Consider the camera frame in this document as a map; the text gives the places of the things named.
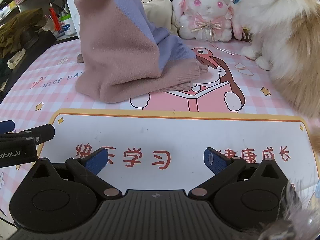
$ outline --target cat paw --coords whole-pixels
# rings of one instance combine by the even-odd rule
[[[269,62],[264,57],[258,57],[256,59],[256,64],[259,68],[262,68],[263,70],[270,70],[271,66]]]
[[[252,46],[243,47],[241,49],[241,54],[247,57],[248,59],[252,59],[252,60],[257,59],[258,57],[257,53],[253,50]]]

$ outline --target pink bow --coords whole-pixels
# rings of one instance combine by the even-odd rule
[[[200,30],[209,30],[212,41],[215,41],[215,34],[221,34],[225,26],[225,18],[219,17],[213,20],[206,21],[202,16],[197,13],[196,16],[190,17],[189,28],[191,32],[197,32]]]

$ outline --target white flower drawing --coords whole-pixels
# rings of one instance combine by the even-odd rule
[[[3,172],[0,175],[0,189],[4,185],[4,180],[3,180]]]
[[[60,62],[58,63],[58,65],[62,65],[66,61],[68,61],[68,57],[65,57],[65,58],[61,59]]]

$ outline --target blue gripper pad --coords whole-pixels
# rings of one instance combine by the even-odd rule
[[[83,158],[80,163],[94,175],[97,175],[108,163],[108,149],[99,148]]]
[[[218,174],[223,171],[228,165],[231,164],[231,160],[225,157],[215,149],[208,147],[204,151],[204,164],[214,173]]]
[[[8,133],[14,130],[14,122],[12,120],[0,122],[0,133]]]

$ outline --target cream fabric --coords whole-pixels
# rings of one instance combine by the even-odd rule
[[[156,27],[165,27],[171,34],[178,35],[179,24],[172,10],[170,0],[141,0],[148,20]]]

